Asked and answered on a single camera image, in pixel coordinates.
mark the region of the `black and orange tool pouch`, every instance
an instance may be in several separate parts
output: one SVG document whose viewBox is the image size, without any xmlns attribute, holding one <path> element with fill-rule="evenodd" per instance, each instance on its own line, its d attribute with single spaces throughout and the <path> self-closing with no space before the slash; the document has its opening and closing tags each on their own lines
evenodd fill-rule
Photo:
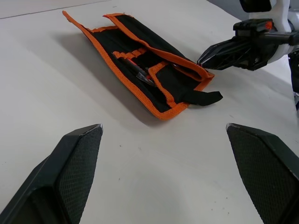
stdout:
<svg viewBox="0 0 299 224">
<path fill-rule="evenodd" d="M 115 26 L 90 30 L 64 16 L 92 42 L 121 82 L 159 119 L 175 117 L 189 104 L 206 106 L 222 99 L 202 92 L 214 77 L 132 16 L 108 14 Z M 149 84 L 138 77 L 146 73 Z"/>
</svg>

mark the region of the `orange binding edge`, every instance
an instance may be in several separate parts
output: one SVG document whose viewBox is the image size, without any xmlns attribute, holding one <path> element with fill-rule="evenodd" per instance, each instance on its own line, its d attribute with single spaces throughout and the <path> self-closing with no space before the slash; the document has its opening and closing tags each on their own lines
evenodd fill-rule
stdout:
<svg viewBox="0 0 299 224">
<path fill-rule="evenodd" d="M 75 21 L 73 18 L 70 17 L 70 15 L 67 14 L 66 11 L 62 11 L 62 14 L 66 17 L 66 19 L 74 24 L 76 27 L 78 27 L 84 34 L 85 36 L 93 43 L 94 47 L 97 49 L 97 51 L 101 54 L 103 57 L 104 61 L 107 63 L 109 68 L 114 72 L 114 74 L 121 80 L 121 82 L 145 105 L 145 107 L 152 113 L 154 114 L 157 118 L 161 120 L 168 120 L 171 119 L 175 116 L 177 116 L 179 113 L 181 113 L 184 109 L 186 109 L 189 104 L 187 103 L 179 103 L 172 109 L 169 109 L 168 111 L 165 112 L 160 112 L 158 109 L 153 105 L 153 103 L 147 98 L 147 96 L 138 88 L 136 87 L 132 82 L 130 82 L 127 77 L 123 75 L 123 73 L 119 70 L 119 68 L 113 63 L 107 52 L 104 50 L 104 48 L 101 46 L 101 44 L 95 39 L 91 34 L 90 34 L 90 29 L 85 28 L 83 25 Z M 208 83 L 212 80 L 213 74 L 208 73 L 205 71 L 203 68 L 199 67 L 198 65 L 189 62 L 188 60 L 185 60 L 181 57 L 178 57 L 176 55 L 173 55 L 168 52 L 164 52 L 161 50 L 157 50 L 155 48 L 150 47 L 146 42 L 138 39 L 134 34 L 132 34 L 122 23 L 120 23 L 115 17 L 117 15 L 122 15 L 122 14 L 111 14 L 111 15 L 105 15 L 105 17 L 109 18 L 116 26 L 118 26 L 125 34 L 127 34 L 130 38 L 132 38 L 135 41 L 138 41 L 145 45 L 147 48 L 155 52 L 157 55 L 165 58 L 166 60 L 169 60 L 173 63 L 188 67 L 190 69 L 193 69 L 195 71 L 200 71 L 202 70 L 205 72 L 206 79 L 202 80 L 202 82 L 195 88 L 195 90 L 201 91 L 203 90 Z"/>
</svg>

